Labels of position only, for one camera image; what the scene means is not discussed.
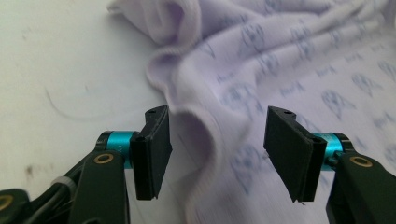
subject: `black wire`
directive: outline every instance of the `black wire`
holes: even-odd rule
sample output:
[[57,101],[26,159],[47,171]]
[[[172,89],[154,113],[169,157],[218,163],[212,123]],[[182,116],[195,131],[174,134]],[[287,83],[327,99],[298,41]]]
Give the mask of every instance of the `black wire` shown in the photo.
[[68,172],[68,174],[64,175],[72,179],[76,185],[78,185],[79,177],[81,175],[82,165],[73,169],[73,171]]
[[47,189],[43,194],[41,194],[38,198],[32,201],[32,209],[36,211],[38,208],[43,206],[52,196],[59,190],[61,184],[54,184],[49,189]]
[[31,217],[25,220],[24,224],[41,224],[44,223],[49,215],[70,198],[67,186],[61,185],[55,194],[52,195],[44,204],[37,208]]

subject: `blue printed logo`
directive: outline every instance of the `blue printed logo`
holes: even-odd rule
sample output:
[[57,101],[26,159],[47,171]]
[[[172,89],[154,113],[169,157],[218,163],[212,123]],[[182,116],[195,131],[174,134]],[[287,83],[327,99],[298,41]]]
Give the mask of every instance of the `blue printed logo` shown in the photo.
[[283,97],[287,97],[296,92],[302,92],[302,91],[305,91],[305,88],[299,82],[295,82],[290,86],[288,86],[287,88],[280,89],[280,94],[282,94]]
[[311,35],[311,31],[305,26],[290,28],[290,32],[294,40],[301,40]]
[[212,57],[212,58],[214,58],[214,59],[216,58],[215,52],[213,51],[212,47],[211,47],[208,43],[203,43],[203,44],[201,44],[201,45],[198,47],[198,49],[199,49],[201,52],[203,52],[203,53],[209,55],[210,57]]
[[312,56],[315,53],[315,46],[310,40],[303,40],[297,43],[297,48],[300,52],[300,59],[312,60]]
[[327,49],[323,51],[325,55],[327,55],[332,49],[339,49],[341,44],[343,43],[343,36],[338,30],[330,31],[329,36],[331,44]]
[[363,61],[364,58],[359,55],[359,53],[354,53],[345,57],[347,63],[352,63],[355,61]]
[[389,164],[396,170],[396,145],[388,147],[385,151],[385,158],[387,158]]
[[364,93],[373,97],[373,90],[380,90],[382,87],[372,81],[370,78],[363,74],[355,74],[352,76],[352,81],[361,89]]
[[324,91],[321,96],[323,103],[329,107],[334,115],[340,120],[342,119],[344,110],[356,108],[352,103],[335,91]]
[[387,63],[385,61],[378,62],[378,67],[390,77],[393,81],[396,82],[396,66]]
[[264,49],[264,31],[258,24],[244,25],[241,29],[242,43],[238,51],[239,57],[258,53]]
[[235,71],[234,71],[234,72],[227,73],[227,74],[224,74],[224,75],[218,75],[218,83],[221,83],[221,82],[225,82],[225,81],[227,81],[227,80],[230,80],[230,79],[232,79],[233,77],[235,77],[235,75],[236,75],[236,72],[235,72]]
[[257,58],[257,62],[259,62],[260,68],[262,71],[259,74],[256,74],[256,82],[261,83],[263,78],[267,75],[271,75],[276,77],[277,70],[279,69],[279,61],[275,54],[265,54],[261,57]]
[[358,30],[358,33],[355,35],[355,39],[351,40],[351,45],[354,44],[356,40],[359,40],[361,42],[363,38],[367,35],[367,27],[363,22],[356,22],[356,28]]
[[359,139],[359,137],[356,137],[355,138],[355,140],[353,141],[353,145],[354,145],[354,147],[356,148],[356,149],[361,149],[361,150],[364,150],[364,151],[367,151],[368,150],[368,147],[366,146],[366,144],[364,144],[363,143],[363,141],[361,141],[360,139]]
[[337,74],[337,70],[335,70],[335,68],[333,68],[331,65],[323,69],[317,70],[317,75],[319,77],[325,77],[327,75],[335,75],[335,74]]
[[282,9],[282,0],[264,0],[267,13],[279,12]]
[[248,21],[247,15],[225,16],[219,21],[219,26],[221,28],[227,28],[230,26],[234,26],[236,24],[245,23],[247,21]]
[[263,113],[262,105],[253,92],[253,87],[247,83],[237,83],[224,93],[220,102],[232,111],[239,111],[253,119],[254,112]]
[[321,133],[320,128],[318,128],[313,122],[302,115],[297,115],[296,121],[311,133]]
[[262,167],[262,157],[255,147],[245,145],[236,152],[231,161],[231,167],[245,193],[249,194],[253,184],[253,176]]
[[383,129],[387,124],[395,123],[395,122],[396,122],[396,118],[394,118],[387,112],[384,112],[384,116],[382,118],[374,119],[374,125],[378,129]]

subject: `white table surface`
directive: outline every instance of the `white table surface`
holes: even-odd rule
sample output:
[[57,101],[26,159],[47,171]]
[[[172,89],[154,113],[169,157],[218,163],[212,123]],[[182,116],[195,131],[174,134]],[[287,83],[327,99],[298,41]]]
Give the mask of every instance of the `white table surface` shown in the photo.
[[[158,48],[110,0],[0,2],[0,189],[31,199],[93,150],[106,130],[136,130],[144,112],[166,104],[145,76]],[[132,223],[182,223],[163,185],[137,202],[127,172]]]

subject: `black plastic bracket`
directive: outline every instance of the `black plastic bracket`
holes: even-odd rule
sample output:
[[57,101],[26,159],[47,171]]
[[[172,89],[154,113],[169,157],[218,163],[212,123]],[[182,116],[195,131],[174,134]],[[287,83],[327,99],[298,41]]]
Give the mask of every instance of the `black plastic bracket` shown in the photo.
[[22,223],[32,213],[32,205],[25,190],[0,191],[0,223]]
[[268,107],[264,148],[293,202],[313,202],[327,142],[296,121],[289,110]]
[[395,207],[394,175],[356,152],[340,158],[326,206],[330,223],[396,223]]
[[122,155],[92,152],[84,162],[68,223],[129,223]]
[[130,144],[137,200],[158,198],[172,152],[168,107],[150,109],[145,117],[145,127],[139,134],[134,134]]

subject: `white cloth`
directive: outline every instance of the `white cloth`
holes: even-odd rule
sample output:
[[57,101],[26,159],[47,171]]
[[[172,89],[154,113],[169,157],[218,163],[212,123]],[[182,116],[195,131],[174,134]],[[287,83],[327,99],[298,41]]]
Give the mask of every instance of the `white cloth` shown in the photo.
[[262,147],[268,105],[297,113],[312,132],[346,134],[396,173],[395,5],[117,0],[109,7],[163,46],[148,79],[169,104],[174,150],[188,150],[202,167],[185,203],[188,223],[328,222],[332,173],[321,175],[314,203],[291,202]]

